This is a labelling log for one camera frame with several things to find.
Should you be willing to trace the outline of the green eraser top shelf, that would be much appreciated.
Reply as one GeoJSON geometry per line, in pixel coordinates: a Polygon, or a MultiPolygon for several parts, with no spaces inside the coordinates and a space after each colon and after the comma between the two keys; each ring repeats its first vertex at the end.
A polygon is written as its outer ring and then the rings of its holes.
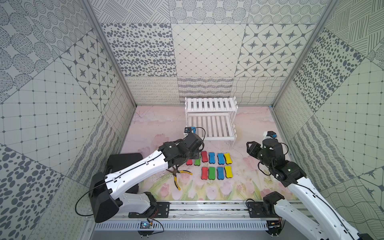
{"type": "Polygon", "coordinates": [[[201,165],[201,159],[194,160],[194,165],[195,166],[200,166],[201,165]]]}

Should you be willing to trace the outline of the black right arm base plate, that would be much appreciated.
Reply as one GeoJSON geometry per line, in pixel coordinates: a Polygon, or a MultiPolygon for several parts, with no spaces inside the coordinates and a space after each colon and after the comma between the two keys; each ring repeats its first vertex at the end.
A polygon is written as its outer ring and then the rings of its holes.
{"type": "Polygon", "coordinates": [[[280,218],[273,210],[265,207],[264,202],[247,199],[245,205],[248,209],[250,218],[280,218]]]}

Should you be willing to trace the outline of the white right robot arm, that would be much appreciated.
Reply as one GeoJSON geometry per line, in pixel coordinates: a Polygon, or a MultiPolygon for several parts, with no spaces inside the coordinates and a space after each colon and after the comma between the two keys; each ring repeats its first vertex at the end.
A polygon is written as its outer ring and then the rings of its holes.
{"type": "Polygon", "coordinates": [[[278,192],[264,196],[262,211],[268,217],[279,217],[289,222],[309,240],[370,240],[360,233],[327,202],[299,165],[288,161],[284,144],[275,135],[265,137],[261,144],[247,142],[247,153],[267,167],[270,175],[293,193],[312,214],[313,218],[297,210],[278,192]]]}

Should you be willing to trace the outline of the green eraser shelf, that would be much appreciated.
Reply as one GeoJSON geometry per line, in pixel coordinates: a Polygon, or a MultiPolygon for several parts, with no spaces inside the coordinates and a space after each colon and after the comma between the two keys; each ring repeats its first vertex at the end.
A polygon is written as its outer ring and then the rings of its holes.
{"type": "Polygon", "coordinates": [[[194,165],[195,166],[200,166],[201,165],[201,159],[194,160],[194,165]]]}
{"type": "Polygon", "coordinates": [[[216,168],[209,167],[208,179],[209,180],[215,180],[216,179],[216,168]]]}

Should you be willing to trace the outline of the blue eraser top shelf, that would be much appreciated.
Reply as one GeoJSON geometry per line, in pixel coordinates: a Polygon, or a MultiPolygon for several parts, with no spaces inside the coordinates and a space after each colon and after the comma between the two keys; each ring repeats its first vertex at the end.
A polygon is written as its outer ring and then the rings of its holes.
{"type": "Polygon", "coordinates": [[[216,163],[215,153],[213,153],[213,152],[209,152],[209,163],[210,164],[215,164],[216,163]]]}
{"type": "Polygon", "coordinates": [[[219,165],[224,165],[226,163],[225,157],[223,153],[217,153],[218,157],[218,164],[219,165]]]}

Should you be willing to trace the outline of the red eraser top shelf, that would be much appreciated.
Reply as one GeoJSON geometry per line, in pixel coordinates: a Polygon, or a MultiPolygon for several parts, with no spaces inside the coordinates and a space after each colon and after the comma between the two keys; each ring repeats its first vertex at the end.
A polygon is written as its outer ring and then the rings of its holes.
{"type": "Polygon", "coordinates": [[[191,159],[187,160],[186,165],[187,166],[193,165],[193,160],[191,160],[191,159]]]}
{"type": "Polygon", "coordinates": [[[201,152],[202,162],[206,163],[209,161],[208,153],[206,151],[201,152]]]}

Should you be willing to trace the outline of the yellow eraser shelf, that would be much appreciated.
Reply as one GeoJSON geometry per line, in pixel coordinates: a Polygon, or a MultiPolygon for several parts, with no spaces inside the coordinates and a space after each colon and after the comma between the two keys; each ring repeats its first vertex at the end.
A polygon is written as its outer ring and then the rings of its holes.
{"type": "Polygon", "coordinates": [[[231,166],[225,166],[225,174],[227,179],[233,178],[233,172],[232,172],[232,167],[231,166]]]}
{"type": "Polygon", "coordinates": [[[225,154],[224,154],[224,157],[225,157],[225,161],[226,161],[226,164],[227,164],[227,165],[230,165],[230,164],[233,163],[233,161],[232,161],[232,159],[231,159],[231,155],[230,155],[230,153],[225,153],[225,154]]]}

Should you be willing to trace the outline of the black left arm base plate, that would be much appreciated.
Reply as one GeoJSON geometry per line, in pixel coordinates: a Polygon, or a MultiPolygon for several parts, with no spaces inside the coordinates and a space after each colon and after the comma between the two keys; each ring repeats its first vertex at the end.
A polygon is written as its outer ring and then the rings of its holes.
{"type": "Polygon", "coordinates": [[[155,206],[150,206],[144,213],[129,213],[130,219],[144,218],[168,218],[170,211],[170,202],[157,202],[155,206]]]}

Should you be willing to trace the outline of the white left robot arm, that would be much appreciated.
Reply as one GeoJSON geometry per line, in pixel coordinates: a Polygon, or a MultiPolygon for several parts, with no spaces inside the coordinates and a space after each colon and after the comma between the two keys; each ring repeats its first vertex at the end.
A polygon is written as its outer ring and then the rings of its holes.
{"type": "Polygon", "coordinates": [[[87,193],[96,223],[102,223],[117,213],[137,213],[146,218],[157,211],[157,202],[150,192],[131,194],[127,191],[143,180],[162,171],[171,172],[197,159],[204,141],[195,133],[183,139],[164,142],[148,157],[114,173],[96,173],[87,193]]]}

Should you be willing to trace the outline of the yellow eraser top shelf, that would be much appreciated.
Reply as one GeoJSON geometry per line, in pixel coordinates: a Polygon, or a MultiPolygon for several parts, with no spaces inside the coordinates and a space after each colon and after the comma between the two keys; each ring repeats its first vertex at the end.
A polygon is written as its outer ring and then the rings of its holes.
{"type": "Polygon", "coordinates": [[[232,161],[232,159],[231,159],[231,155],[230,155],[230,153],[225,153],[225,154],[224,154],[224,157],[225,157],[225,161],[226,161],[226,164],[227,164],[227,165],[230,165],[230,164],[233,163],[233,161],[232,161]]]}

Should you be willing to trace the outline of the red eraser shelf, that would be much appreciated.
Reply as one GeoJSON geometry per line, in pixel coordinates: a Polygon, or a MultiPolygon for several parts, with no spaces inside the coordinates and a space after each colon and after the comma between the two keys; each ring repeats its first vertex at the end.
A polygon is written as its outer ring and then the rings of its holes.
{"type": "Polygon", "coordinates": [[[187,160],[186,165],[187,166],[193,165],[193,160],[191,160],[191,159],[187,160]]]}
{"type": "Polygon", "coordinates": [[[206,151],[201,152],[202,162],[206,163],[209,161],[208,153],[206,151]]]}
{"type": "Polygon", "coordinates": [[[202,167],[202,174],[201,174],[201,179],[202,180],[207,180],[209,175],[209,169],[208,167],[202,167]]]}

